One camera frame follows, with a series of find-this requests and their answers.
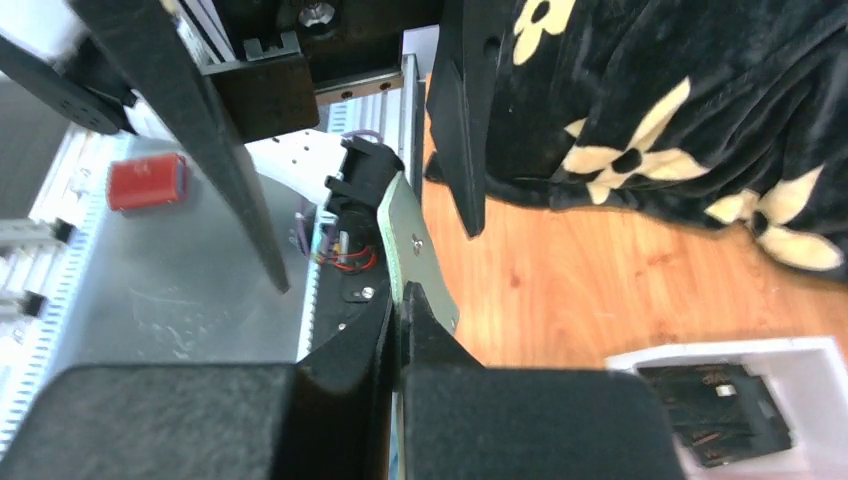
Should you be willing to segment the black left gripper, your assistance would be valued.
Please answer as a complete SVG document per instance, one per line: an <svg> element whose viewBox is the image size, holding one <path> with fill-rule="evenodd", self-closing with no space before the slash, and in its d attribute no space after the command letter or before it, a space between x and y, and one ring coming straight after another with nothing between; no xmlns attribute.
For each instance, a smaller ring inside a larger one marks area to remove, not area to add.
<svg viewBox="0 0 848 480"><path fill-rule="evenodd" d="M449 187L466 234L482 233L487 132L513 1L447 1L444 10L440 1L214 1L207 11L230 49L204 70L217 91L161 2L69 6L231 207L281 293L286 266L244 142L315 127L323 105L401 87L405 32L443 11L425 176Z"/></svg>

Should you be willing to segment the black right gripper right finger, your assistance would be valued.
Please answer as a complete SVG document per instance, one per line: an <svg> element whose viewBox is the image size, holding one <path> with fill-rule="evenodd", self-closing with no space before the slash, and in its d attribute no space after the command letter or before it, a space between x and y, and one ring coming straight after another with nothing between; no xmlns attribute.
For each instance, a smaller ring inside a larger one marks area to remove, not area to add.
<svg viewBox="0 0 848 480"><path fill-rule="evenodd" d="M680 479L669 421L639 377L490 368L408 283L400 326L405 479Z"/></svg>

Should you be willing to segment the teal leather card holder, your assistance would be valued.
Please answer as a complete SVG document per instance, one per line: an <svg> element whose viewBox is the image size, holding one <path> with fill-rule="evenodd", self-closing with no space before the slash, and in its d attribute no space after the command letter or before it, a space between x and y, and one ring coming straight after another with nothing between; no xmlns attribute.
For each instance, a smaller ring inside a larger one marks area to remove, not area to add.
<svg viewBox="0 0 848 480"><path fill-rule="evenodd" d="M376 217L388 270L380 354L380 389L389 408L388 476L449 479L461 468L450 377L478 363L454 336L459 310L403 174L389 182Z"/></svg>

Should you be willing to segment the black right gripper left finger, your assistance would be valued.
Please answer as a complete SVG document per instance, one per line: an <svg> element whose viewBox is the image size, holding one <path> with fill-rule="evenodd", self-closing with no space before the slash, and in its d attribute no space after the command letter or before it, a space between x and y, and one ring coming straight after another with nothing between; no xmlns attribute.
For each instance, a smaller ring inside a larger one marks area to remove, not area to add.
<svg viewBox="0 0 848 480"><path fill-rule="evenodd" d="M5 479L376 479L392 303L296 363L86 365L37 396Z"/></svg>

